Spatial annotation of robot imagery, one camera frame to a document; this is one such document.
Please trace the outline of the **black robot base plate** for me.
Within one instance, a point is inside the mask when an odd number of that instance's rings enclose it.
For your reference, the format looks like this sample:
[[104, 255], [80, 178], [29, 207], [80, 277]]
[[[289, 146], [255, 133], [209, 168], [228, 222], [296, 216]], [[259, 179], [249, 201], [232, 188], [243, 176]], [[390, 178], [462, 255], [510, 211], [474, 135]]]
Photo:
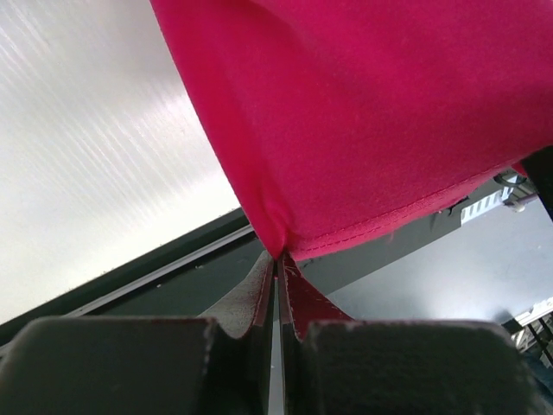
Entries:
[[[517, 177], [504, 173], [452, 207], [361, 246], [300, 263], [303, 274], [325, 294], [336, 291], [461, 226], [461, 210]], [[198, 315], [238, 284], [261, 253], [241, 209], [144, 254], [104, 276], [46, 302], [1, 326], [1, 351], [42, 316]]]

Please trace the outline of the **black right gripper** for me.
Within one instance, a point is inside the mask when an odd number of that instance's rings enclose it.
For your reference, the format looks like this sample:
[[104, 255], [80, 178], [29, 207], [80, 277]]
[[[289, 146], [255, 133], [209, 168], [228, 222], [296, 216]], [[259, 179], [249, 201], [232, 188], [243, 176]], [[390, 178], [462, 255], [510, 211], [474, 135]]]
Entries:
[[553, 219], [553, 147], [548, 146], [529, 155], [522, 160], [522, 166], [546, 212]]

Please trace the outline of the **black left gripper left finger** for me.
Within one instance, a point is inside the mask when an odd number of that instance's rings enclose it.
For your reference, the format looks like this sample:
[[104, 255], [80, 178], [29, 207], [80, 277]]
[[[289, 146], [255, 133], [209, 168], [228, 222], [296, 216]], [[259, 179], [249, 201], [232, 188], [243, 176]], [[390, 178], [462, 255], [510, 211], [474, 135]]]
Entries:
[[274, 308], [274, 260], [262, 252], [247, 276], [202, 313], [210, 329], [204, 414], [266, 414]]

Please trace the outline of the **pink t shirt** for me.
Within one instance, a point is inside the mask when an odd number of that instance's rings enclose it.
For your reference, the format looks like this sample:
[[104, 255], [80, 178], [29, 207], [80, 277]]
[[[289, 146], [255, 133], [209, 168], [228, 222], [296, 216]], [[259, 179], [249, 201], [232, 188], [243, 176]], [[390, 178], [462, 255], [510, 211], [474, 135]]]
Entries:
[[155, 1], [267, 251], [309, 259], [454, 205], [552, 144], [549, 1]]

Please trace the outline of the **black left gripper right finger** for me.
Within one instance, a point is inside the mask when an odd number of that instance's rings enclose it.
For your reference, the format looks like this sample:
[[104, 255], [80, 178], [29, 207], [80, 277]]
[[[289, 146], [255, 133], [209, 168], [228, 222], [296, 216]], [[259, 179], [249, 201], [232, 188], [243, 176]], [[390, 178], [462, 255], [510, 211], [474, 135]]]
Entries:
[[297, 414], [303, 403], [302, 340], [312, 322], [349, 322], [352, 318], [334, 305], [303, 275], [285, 252], [276, 261], [276, 280], [283, 364], [283, 403], [286, 414]]

